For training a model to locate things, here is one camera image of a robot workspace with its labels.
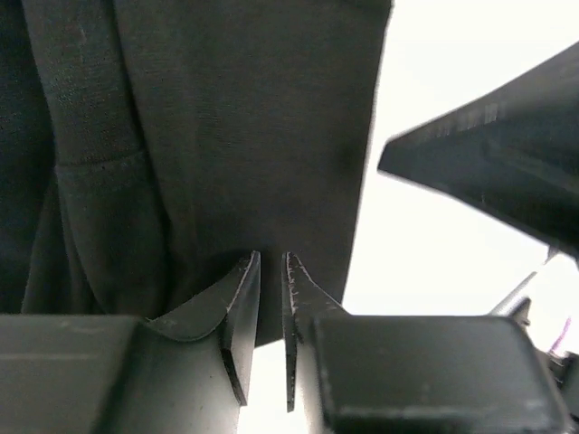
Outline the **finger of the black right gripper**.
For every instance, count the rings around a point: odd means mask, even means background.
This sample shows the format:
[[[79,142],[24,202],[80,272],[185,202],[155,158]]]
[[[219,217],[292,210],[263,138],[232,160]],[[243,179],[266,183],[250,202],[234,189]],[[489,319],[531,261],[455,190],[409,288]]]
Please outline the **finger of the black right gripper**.
[[[578,256],[578,47],[384,146],[380,172]]]

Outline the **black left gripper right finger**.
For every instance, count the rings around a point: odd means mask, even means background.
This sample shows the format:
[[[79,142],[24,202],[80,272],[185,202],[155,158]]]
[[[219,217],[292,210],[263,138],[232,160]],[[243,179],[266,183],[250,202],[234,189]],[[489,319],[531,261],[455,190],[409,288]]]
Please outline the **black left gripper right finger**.
[[[286,406],[311,433],[569,433],[573,363],[509,316],[355,316],[286,253]]]

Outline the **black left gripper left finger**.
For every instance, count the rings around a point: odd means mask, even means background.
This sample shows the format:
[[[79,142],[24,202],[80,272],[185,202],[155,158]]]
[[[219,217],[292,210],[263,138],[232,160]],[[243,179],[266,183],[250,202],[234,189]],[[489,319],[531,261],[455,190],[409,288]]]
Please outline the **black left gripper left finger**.
[[[3,316],[4,433],[234,433],[247,403],[261,257],[154,320]]]

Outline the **black skirt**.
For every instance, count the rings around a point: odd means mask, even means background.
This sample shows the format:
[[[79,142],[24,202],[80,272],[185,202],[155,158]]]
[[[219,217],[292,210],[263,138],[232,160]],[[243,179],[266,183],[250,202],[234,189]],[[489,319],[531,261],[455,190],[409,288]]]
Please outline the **black skirt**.
[[[155,319],[261,254],[341,299],[387,1],[4,1],[1,309]]]

